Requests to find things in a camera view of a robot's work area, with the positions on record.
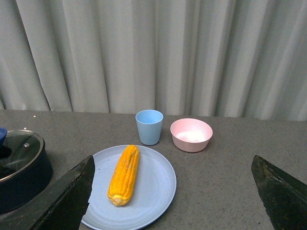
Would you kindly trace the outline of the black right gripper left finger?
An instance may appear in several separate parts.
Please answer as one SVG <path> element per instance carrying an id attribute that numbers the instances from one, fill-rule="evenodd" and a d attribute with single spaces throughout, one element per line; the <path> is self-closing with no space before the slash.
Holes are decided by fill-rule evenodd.
<path id="1" fill-rule="evenodd" d="M 89 156 L 27 204 L 0 221 L 2 230 L 77 230 L 85 215 L 95 172 Z"/>

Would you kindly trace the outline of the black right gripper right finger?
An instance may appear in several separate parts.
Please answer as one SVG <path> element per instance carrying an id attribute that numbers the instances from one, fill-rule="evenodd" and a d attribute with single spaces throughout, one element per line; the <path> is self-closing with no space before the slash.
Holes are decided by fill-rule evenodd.
<path id="1" fill-rule="evenodd" d="M 254 156 L 251 171 L 259 196 L 275 230 L 307 228 L 307 185 Z"/>

